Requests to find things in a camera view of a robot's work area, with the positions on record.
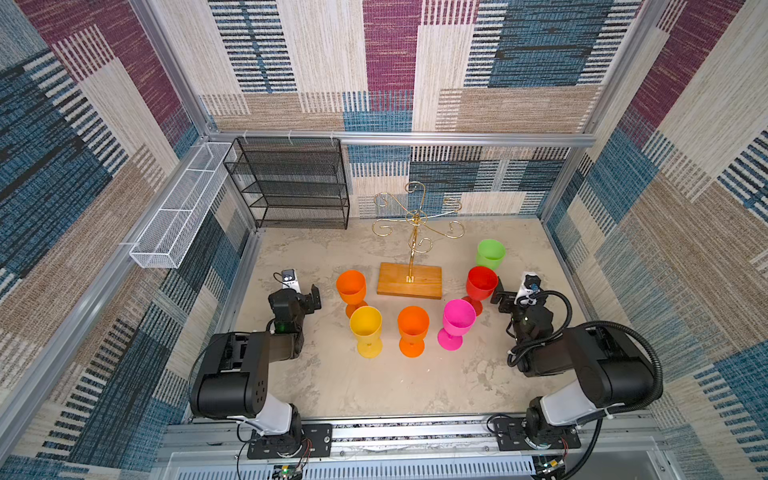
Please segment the red wine glass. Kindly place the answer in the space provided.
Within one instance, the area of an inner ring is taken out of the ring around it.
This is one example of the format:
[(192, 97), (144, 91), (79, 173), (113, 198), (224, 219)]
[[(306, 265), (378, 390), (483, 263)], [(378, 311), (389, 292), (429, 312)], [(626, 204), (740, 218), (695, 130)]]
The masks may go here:
[(466, 281), (466, 295), (463, 297), (463, 300), (472, 306), (476, 316), (482, 313), (482, 302), (492, 296), (498, 286), (498, 282), (496, 272), (490, 268), (475, 266), (469, 270)]

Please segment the orange wine glass back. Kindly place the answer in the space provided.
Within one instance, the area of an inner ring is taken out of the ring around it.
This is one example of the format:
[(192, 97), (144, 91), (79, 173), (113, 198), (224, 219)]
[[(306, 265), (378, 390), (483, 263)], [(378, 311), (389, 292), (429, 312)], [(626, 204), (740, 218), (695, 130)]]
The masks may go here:
[(336, 289), (346, 304), (345, 314), (348, 318), (360, 307), (367, 306), (366, 279), (365, 276), (357, 270), (347, 270), (343, 272), (336, 281)]

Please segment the orange wine glass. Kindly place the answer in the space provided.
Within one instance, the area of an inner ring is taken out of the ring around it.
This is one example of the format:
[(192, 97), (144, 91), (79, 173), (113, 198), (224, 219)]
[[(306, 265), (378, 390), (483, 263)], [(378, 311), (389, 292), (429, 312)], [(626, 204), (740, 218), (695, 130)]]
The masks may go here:
[(416, 358), (425, 350), (425, 337), (430, 326), (428, 313), (421, 307), (408, 306), (398, 315), (401, 336), (399, 348), (408, 358)]
[(347, 270), (343, 272), (336, 281), (336, 289), (346, 304), (345, 314), (348, 318), (360, 307), (367, 306), (366, 279), (365, 276), (357, 270)]

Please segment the magenta wine glass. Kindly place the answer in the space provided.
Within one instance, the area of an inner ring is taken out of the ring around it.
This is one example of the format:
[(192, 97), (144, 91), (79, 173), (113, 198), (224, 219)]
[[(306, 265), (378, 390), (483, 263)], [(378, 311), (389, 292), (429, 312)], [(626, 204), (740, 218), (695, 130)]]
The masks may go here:
[(437, 334), (438, 344), (447, 351), (461, 348), (464, 336), (476, 320), (473, 306), (464, 299), (449, 301), (443, 309), (443, 327)]

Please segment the green wine glass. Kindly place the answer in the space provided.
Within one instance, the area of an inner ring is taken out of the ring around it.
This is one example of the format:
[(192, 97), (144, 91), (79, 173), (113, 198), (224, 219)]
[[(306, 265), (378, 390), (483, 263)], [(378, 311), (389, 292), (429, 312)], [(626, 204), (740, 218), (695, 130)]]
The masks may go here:
[(476, 265), (496, 271), (506, 257), (505, 246), (494, 239), (484, 239), (479, 242), (476, 252)]

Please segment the yellow wine glass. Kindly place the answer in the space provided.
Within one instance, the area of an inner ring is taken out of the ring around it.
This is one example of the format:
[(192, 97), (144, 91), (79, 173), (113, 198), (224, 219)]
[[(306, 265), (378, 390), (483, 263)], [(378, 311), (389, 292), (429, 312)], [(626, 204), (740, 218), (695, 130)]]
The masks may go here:
[(356, 309), (350, 317), (350, 329), (357, 341), (357, 351), (363, 357), (377, 357), (383, 348), (381, 340), (383, 317), (372, 306)]

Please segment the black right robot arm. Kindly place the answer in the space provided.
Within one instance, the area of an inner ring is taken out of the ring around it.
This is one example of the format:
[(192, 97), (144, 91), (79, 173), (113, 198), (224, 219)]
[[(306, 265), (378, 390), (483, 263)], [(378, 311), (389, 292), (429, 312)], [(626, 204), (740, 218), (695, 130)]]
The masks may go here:
[(517, 429), (530, 448), (549, 448), (578, 425), (641, 410), (661, 397), (663, 368), (648, 340), (615, 322), (574, 325), (570, 300), (543, 288), (539, 276), (525, 275), (516, 292), (497, 285), (491, 302), (510, 317), (506, 332), (515, 343), (508, 367), (529, 378), (576, 375), (529, 403)]

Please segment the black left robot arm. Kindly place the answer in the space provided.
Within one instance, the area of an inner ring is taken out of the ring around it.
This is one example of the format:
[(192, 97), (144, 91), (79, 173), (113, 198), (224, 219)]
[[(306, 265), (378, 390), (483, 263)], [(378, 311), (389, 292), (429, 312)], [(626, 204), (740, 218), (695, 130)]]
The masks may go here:
[(251, 430), (239, 440), (247, 457), (297, 458), (310, 453), (296, 406), (268, 391), (270, 365), (298, 358), (304, 346), (305, 317), (322, 308), (319, 289), (308, 294), (292, 288), (268, 297), (274, 314), (267, 329), (215, 334), (202, 354), (190, 393), (194, 416), (233, 420)]

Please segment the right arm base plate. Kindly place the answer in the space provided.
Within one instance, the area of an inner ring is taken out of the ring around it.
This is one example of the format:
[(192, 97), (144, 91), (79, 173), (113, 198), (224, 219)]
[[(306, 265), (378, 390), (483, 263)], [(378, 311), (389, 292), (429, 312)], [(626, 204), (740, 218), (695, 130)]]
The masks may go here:
[(531, 425), (525, 417), (496, 414), (486, 420), (486, 429), (496, 439), (500, 451), (579, 449), (582, 446), (572, 426)]

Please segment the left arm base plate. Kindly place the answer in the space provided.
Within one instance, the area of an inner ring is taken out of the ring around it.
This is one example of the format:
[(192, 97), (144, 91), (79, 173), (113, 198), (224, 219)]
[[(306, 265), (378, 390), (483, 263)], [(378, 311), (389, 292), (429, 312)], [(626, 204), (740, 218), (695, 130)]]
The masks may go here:
[(330, 423), (291, 427), (281, 435), (253, 433), (246, 457), (249, 460), (299, 459), (308, 452), (310, 459), (326, 458), (331, 454), (332, 440), (333, 426)]

